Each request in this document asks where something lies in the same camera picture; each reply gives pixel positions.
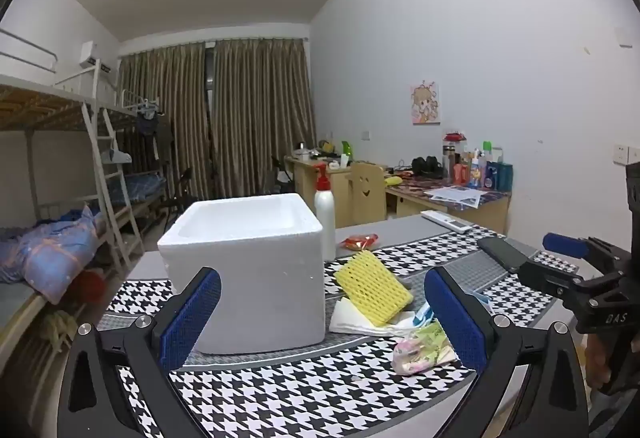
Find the person right hand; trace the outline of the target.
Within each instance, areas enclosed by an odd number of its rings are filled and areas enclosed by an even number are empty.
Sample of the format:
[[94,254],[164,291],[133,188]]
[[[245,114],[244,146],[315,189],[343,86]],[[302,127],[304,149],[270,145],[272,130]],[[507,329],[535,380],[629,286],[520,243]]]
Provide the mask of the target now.
[[606,363],[606,348],[596,334],[588,335],[585,356],[587,384],[600,389],[610,381],[611,372]]

